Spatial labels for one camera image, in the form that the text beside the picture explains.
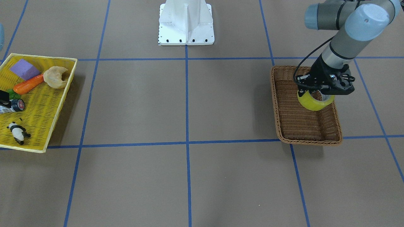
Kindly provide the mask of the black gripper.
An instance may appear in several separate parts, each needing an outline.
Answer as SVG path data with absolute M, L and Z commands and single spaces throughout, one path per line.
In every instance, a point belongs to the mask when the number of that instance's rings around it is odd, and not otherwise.
M 309 94 L 320 89 L 337 91 L 336 80 L 331 75 L 338 76 L 339 73 L 339 69 L 327 65 L 322 56 L 319 56 L 308 74 L 297 76 L 298 97 L 302 97 L 307 91 Z

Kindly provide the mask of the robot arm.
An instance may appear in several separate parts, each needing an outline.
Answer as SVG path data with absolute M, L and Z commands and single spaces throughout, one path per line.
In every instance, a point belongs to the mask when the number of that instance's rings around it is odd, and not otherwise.
M 319 91 L 322 95 L 349 95 L 355 77 L 349 62 L 398 17 L 398 0 L 326 0 L 310 5 L 305 26 L 312 30 L 335 30 L 327 47 L 308 73 L 295 76 L 298 96 Z

